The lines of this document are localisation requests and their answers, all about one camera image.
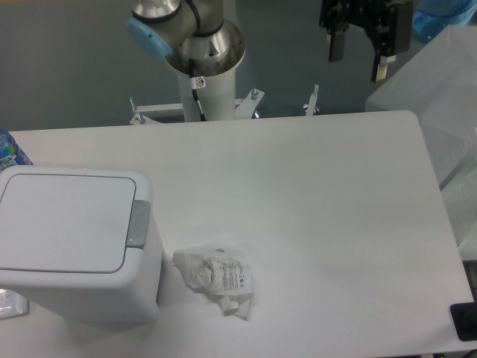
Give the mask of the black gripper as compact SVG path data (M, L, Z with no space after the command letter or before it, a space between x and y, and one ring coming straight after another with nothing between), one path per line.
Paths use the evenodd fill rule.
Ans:
M411 42L412 1L323 1L319 25L326 30L329 61L344 57L345 32L362 29L375 51L372 82L386 79L396 51L407 51Z

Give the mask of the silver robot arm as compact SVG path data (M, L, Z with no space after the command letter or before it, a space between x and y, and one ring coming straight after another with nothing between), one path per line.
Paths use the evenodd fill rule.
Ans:
M127 30L149 56L176 59L190 77L220 75L244 54L233 41L222 1L132 1ZM345 32L362 29L374 50L373 82L385 79L387 65L411 42L412 1L322 1L319 25L326 30L332 63L344 57Z

